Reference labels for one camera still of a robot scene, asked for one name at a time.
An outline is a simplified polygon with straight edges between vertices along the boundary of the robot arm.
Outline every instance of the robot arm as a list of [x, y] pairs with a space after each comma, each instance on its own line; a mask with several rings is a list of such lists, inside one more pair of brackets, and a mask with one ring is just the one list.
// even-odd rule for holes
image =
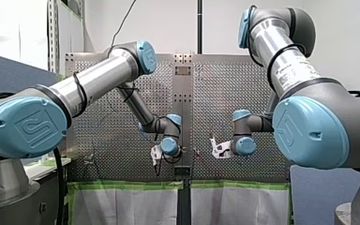
[[319, 75], [306, 59], [314, 42], [300, 9], [250, 8], [241, 20], [239, 45], [267, 69], [279, 98], [272, 128], [280, 151], [305, 167], [360, 169], [360, 92]]
[[[50, 87], [37, 85], [12, 96], [0, 95], [0, 157], [35, 158], [52, 151], [66, 136], [72, 118], [115, 87], [127, 87], [139, 76], [153, 73], [156, 66], [153, 47], [142, 40], [115, 46], [106, 60]], [[123, 97], [129, 95], [125, 88], [118, 90]], [[144, 126], [153, 124], [155, 118], [137, 92], [127, 104]], [[171, 150], [177, 152], [181, 118], [165, 118], [159, 130], [145, 130], [171, 136], [175, 142]]]

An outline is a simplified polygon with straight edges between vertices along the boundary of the metal frame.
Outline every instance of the metal frame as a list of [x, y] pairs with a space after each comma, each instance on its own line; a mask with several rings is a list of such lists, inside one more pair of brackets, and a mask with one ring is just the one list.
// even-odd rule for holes
[[49, 0], [48, 2], [48, 29], [49, 71], [57, 73], [60, 68], [57, 0]]
[[[66, 75], [71, 76], [74, 72], [76, 72], [76, 67], [79, 66], [91, 66], [93, 64], [98, 63], [99, 61], [102, 61], [105, 58], [104, 54], [95, 54], [95, 53], [68, 53], [66, 55]], [[196, 82], [200, 79], [200, 75], [202, 74], [203, 67], [201, 64], [206, 64], [209, 66], [209, 64], [213, 64], [214, 66], [210, 69], [215, 69], [217, 67], [226, 67], [226, 65], [232, 68], [237, 68], [238, 66], [243, 67], [239, 71], [247, 70], [248, 74], [257, 74], [255, 75], [254, 79], [259, 79], [260, 82], [256, 85], [260, 85], [262, 90], [262, 96], [255, 99], [255, 101], [251, 101], [251, 104], [254, 104], [254, 102], [259, 101], [262, 102], [262, 106], [254, 107], [254, 109], [263, 109], [265, 108], [265, 101], [268, 99], [270, 94], [270, 89], [268, 84], [265, 81], [265, 77], [262, 77], [261, 79], [259, 76], [265, 75], [265, 70], [263, 68], [255, 66], [251, 59], [247, 56], [229, 56], [229, 55], [197, 55], [197, 54], [158, 54], [157, 60], [159, 62], [166, 61], [170, 62], [171, 69], [168, 69], [168, 75], [172, 76], [172, 90], [171, 90], [171, 99], [165, 102], [162, 102], [165, 106], [169, 103], [172, 104], [171, 111], [172, 113], [177, 113], [182, 116], [183, 122], [182, 122], [182, 133], [180, 136], [179, 144], [183, 147], [183, 157], [182, 159], [174, 166], [170, 167], [170, 165], [165, 165], [165, 170], [170, 170], [172, 172], [172, 176], [168, 176], [168, 173], [164, 175], [162, 178], [163, 180], [179, 180], [183, 181], [184, 188], [179, 189], [178, 191], [178, 217], [177, 217], [177, 224], [179, 225], [188, 225], [191, 224], [191, 199], [190, 199], [190, 181], [195, 177], [194, 176], [194, 170], [196, 163], [199, 163], [198, 159], [196, 159], [197, 151], [195, 149], [195, 142], [194, 140], [196, 138], [194, 130], [194, 119], [196, 118], [194, 115], [194, 110], [198, 106], [196, 105], [196, 100], [201, 101], [200, 99], [197, 99], [198, 90], [196, 90]], [[233, 76], [239, 76], [239, 71], [235, 71], [235, 74]], [[144, 83], [146, 80], [144, 78], [138, 79], [136, 81], [137, 86], [143, 90], [144, 88], [148, 87], [148, 84]], [[244, 92], [245, 86], [240, 86], [238, 88], [237, 86], [237, 92]], [[153, 111], [159, 110], [159, 107], [163, 107], [162, 105], [158, 106], [152, 106]], [[249, 107], [248, 105], [239, 104], [238, 107]], [[226, 124], [226, 126], [231, 124], [231, 116], [228, 118], [224, 115], [220, 115], [218, 118], [215, 118], [216, 120], [223, 119], [223, 123]], [[261, 144], [261, 148], [265, 151], [269, 151], [269, 154], [274, 149], [271, 149], [273, 147], [274, 142], [272, 137], [269, 136], [269, 134], [258, 134], [257, 140], [258, 144]], [[77, 140], [76, 136], [74, 135], [74, 132], [71, 130], [68, 133], [67, 136], [67, 154], [73, 158], [77, 157]], [[213, 159], [213, 157], [210, 155], [210, 151], [207, 152], [207, 155], [210, 157], [208, 160], [216, 160]], [[228, 166], [228, 163], [236, 163], [236, 160], [239, 158], [234, 158], [232, 161], [220, 161], [218, 162], [220, 165], [222, 165], [221, 170], [223, 170], [225, 173], [233, 173], [233, 171], [225, 170], [225, 167]], [[286, 161], [285, 159], [283, 161], [280, 161], [280, 163], [285, 163], [285, 167], [282, 168], [282, 164], [279, 166], [281, 169], [274, 169], [274, 170], [289, 170], [290, 163]], [[242, 168], [248, 168], [249, 165], [245, 164], [242, 166]], [[254, 181], [263, 181], [263, 182], [288, 182], [289, 174], [287, 173], [283, 177], [255, 177], [249, 178], [245, 176], [236, 176], [236, 175], [228, 175], [224, 177], [220, 176], [212, 176], [210, 179], [235, 179], [235, 180], [254, 180]], [[140, 180], [140, 181], [152, 181], [149, 178], [141, 178], [141, 179], [132, 179], [130, 180]]]
[[179, 189], [177, 196], [177, 224], [191, 224], [191, 126], [192, 126], [192, 54], [174, 55], [173, 74], [173, 106], [178, 109], [182, 118], [183, 126], [181, 133], [181, 146], [183, 147], [182, 160], [174, 168], [176, 180], [183, 181], [183, 189]]

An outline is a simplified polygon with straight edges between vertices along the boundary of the gray joint housing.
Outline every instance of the gray joint housing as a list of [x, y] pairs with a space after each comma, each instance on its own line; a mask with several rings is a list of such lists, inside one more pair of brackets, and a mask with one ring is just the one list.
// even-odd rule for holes
[[290, 28], [290, 39], [306, 48], [305, 56], [310, 57], [315, 46], [315, 26], [308, 14], [299, 8], [281, 9], [255, 9], [253, 13], [251, 28], [258, 23], [277, 18], [288, 24]]
[[139, 68], [139, 74], [133, 80], [136, 80], [138, 77], [143, 75], [143, 70], [140, 67], [139, 55], [137, 54], [137, 41], [133, 41], [133, 42], [125, 43], [125, 44], [120, 44], [120, 45], [115, 45], [115, 46], [112, 47], [111, 53], [115, 49], [123, 49], [123, 50], [128, 51], [134, 57], [134, 59], [136, 60], [137, 66]]
[[176, 142], [178, 142], [180, 135], [180, 127], [167, 117], [154, 117], [151, 123], [142, 126], [142, 130], [146, 133], [158, 133], [172, 137]]
[[293, 94], [313, 98], [334, 113], [344, 126], [349, 139], [350, 151], [342, 165], [360, 169], [360, 97], [354, 97], [338, 83], [322, 82], [307, 86]]
[[249, 115], [233, 122], [233, 137], [231, 150], [237, 155], [236, 143], [243, 137], [250, 137], [253, 132], [273, 132], [271, 119], [259, 115]]

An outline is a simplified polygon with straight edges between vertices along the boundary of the white object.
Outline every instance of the white object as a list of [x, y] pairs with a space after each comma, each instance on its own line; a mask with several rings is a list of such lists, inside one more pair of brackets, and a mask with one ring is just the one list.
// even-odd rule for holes
[[153, 159], [153, 166], [157, 166], [158, 162], [162, 159], [162, 150], [160, 150], [159, 145], [151, 148], [151, 158]]
[[[63, 166], [69, 164], [71, 162], [71, 158], [63, 157], [61, 158], [61, 163]], [[57, 167], [54, 166], [44, 166], [42, 163], [37, 163], [32, 166], [24, 166], [25, 173], [28, 176], [28, 179], [30, 181], [32, 180], [38, 180], [39, 178], [44, 177], [45, 175], [55, 171]]]
[[216, 139], [211, 135], [210, 143], [212, 144], [212, 155], [215, 158], [231, 158], [233, 152], [231, 151], [231, 141], [216, 144]]
[[191, 184], [192, 225], [290, 224], [286, 184], [212, 181]]

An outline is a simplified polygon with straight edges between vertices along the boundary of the white wall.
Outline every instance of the white wall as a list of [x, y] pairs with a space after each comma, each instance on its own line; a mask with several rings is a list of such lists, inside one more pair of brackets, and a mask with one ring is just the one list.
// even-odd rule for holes
[[[88, 52], [103, 52], [132, 0], [85, 0]], [[301, 0], [204, 0], [203, 53], [245, 54], [238, 49], [238, 26], [250, 5], [261, 8], [302, 6]], [[146, 38], [158, 53], [197, 51], [197, 0], [137, 1], [115, 43]]]
[[47, 17], [47, 0], [1, 0], [0, 56], [48, 69]]
[[[85, 50], [103, 52], [132, 0], [85, 0]], [[204, 0], [203, 53], [248, 54], [237, 46], [245, 8], [303, 8], [315, 22], [310, 61], [323, 75], [360, 89], [360, 0]], [[115, 43], [145, 38], [158, 53], [197, 51], [197, 0], [137, 1]]]
[[[101, 53], [111, 44], [132, 0], [85, 0], [85, 50]], [[158, 53], [196, 50], [196, 0], [137, 1], [115, 43], [147, 39]]]
[[317, 42], [310, 62], [323, 76], [360, 89], [360, 0], [304, 0]]
[[204, 0], [203, 53], [248, 54], [248, 51], [238, 47], [238, 28], [242, 13], [251, 5], [256, 5], [258, 8], [303, 6], [301, 0]]

